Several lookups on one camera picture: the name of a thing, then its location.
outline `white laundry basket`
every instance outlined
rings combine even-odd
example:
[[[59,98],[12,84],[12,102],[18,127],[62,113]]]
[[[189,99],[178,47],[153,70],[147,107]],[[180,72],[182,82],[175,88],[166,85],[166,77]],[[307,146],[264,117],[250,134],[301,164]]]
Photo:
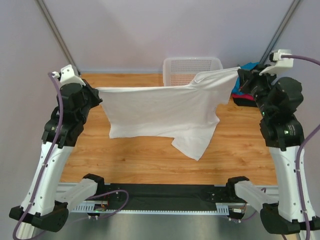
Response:
[[[164,86],[189,84],[201,72],[223,69],[216,57],[170,57],[163,62]]]

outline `gray wall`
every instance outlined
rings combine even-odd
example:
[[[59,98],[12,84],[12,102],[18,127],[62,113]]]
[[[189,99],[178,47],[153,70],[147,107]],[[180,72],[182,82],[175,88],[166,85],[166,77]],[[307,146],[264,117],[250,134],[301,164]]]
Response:
[[[12,239],[39,161],[41,136],[56,106],[47,72],[67,63],[34,1],[0,1],[0,238]]]
[[[320,1],[304,0],[286,28],[276,49],[291,49],[292,54],[320,60]],[[320,67],[302,60],[294,60],[293,69],[284,75],[302,83],[304,101],[296,116],[307,136],[320,124]],[[305,148],[305,174],[315,212],[320,216],[320,134]]]
[[[159,72],[168,57],[259,61],[292,0],[45,0],[81,71]]]

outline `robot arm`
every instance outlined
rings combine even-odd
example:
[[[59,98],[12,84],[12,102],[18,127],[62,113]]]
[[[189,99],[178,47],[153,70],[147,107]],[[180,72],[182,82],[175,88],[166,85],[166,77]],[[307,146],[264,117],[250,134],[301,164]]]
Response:
[[[77,69],[72,65],[62,68],[61,73],[54,72],[53,76],[58,78],[61,84],[63,103],[61,131],[43,171],[33,205],[23,222],[43,230],[57,232],[67,221],[69,211],[88,197],[102,193],[100,190],[104,187],[104,179],[88,174],[69,191],[56,195],[62,171],[78,136],[84,130],[89,111],[98,106],[102,100],[99,98],[98,90],[81,79]],[[59,107],[57,106],[44,127],[39,164],[30,189],[21,206],[13,207],[10,211],[9,216],[13,219],[19,220],[30,204],[43,161],[56,134],[58,121]]]
[[[293,234],[306,229],[296,174],[297,151],[304,141],[301,124],[294,116],[302,103],[301,83],[282,77],[272,84],[279,73],[293,66],[293,59],[281,58],[287,50],[270,55],[273,66],[258,64],[252,70],[239,69],[240,91],[251,94],[262,115],[260,131],[274,161],[279,189],[279,199],[269,197],[248,181],[234,184],[235,194],[260,213],[265,229],[271,234]],[[311,230],[320,229],[320,218],[310,202],[305,171],[304,150],[300,158],[300,174],[308,221]]]

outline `wooden table surface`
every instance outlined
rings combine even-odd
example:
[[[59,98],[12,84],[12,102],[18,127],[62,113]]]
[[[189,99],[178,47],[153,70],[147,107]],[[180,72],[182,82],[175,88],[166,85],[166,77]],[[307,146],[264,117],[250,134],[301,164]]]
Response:
[[[83,74],[92,87],[162,86],[161,74]],[[62,182],[88,173],[106,183],[225,184],[246,176],[256,185],[276,185],[273,160],[260,133],[257,108],[220,104],[220,118],[199,161],[171,145],[172,138],[140,136],[109,139],[110,123],[101,106],[91,109],[84,131],[63,170]]]

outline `metal pole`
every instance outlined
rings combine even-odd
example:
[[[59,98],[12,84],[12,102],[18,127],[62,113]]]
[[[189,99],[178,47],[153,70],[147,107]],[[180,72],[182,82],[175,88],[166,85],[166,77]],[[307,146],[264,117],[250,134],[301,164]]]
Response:
[[[274,47],[276,46],[277,42],[279,41],[282,33],[284,32],[284,30],[286,29],[288,23],[290,22],[290,20],[292,19],[292,16],[295,14],[295,12],[298,9],[298,6],[302,3],[303,0],[293,0],[291,6],[289,7],[288,11],[286,12],[284,18],[282,19],[278,29],[276,30],[276,32],[274,33],[268,47],[266,48],[266,50],[264,51],[264,54],[260,60],[261,64],[264,64],[266,62],[266,60],[269,57],[270,52],[274,49]]]
[[[53,20],[53,18],[51,17],[49,11],[48,11],[48,8],[46,6],[46,4],[44,3],[43,0],[35,0],[35,3],[37,4],[37,6],[39,7],[40,11],[42,12],[43,14],[43,17],[45,18],[46,22],[48,23],[49,25],[49,28],[51,29],[55,39],[57,40],[63,54],[65,55],[66,59],[68,60],[68,62],[72,65],[74,65],[75,67],[76,64],[75,64],[75,61],[74,59],[72,58],[63,38],[61,37],[61,34],[59,32],[59,30],[57,29],[57,26]]]

